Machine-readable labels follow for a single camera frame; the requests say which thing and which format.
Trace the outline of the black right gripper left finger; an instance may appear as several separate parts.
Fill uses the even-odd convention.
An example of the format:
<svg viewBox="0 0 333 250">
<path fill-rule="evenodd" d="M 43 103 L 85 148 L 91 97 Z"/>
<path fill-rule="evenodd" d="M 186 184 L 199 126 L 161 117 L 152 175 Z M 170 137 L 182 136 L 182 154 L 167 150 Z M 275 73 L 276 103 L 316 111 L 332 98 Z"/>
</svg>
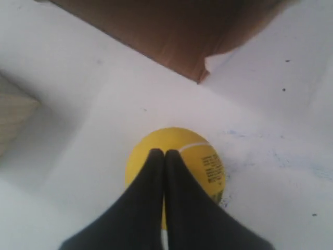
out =
<svg viewBox="0 0 333 250">
<path fill-rule="evenodd" d="M 152 149 L 119 199 L 61 249 L 162 249 L 164 154 Z"/>
</svg>

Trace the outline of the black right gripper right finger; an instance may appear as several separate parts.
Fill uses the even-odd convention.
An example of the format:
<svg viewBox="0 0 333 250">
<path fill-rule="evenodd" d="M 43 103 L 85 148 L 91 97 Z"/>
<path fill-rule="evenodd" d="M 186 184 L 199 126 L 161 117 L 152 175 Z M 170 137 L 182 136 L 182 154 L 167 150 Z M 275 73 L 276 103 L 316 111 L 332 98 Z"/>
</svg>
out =
<svg viewBox="0 0 333 250">
<path fill-rule="evenodd" d="M 169 249 L 273 249 L 208 196 L 178 151 L 167 151 L 164 160 Z"/>
</svg>

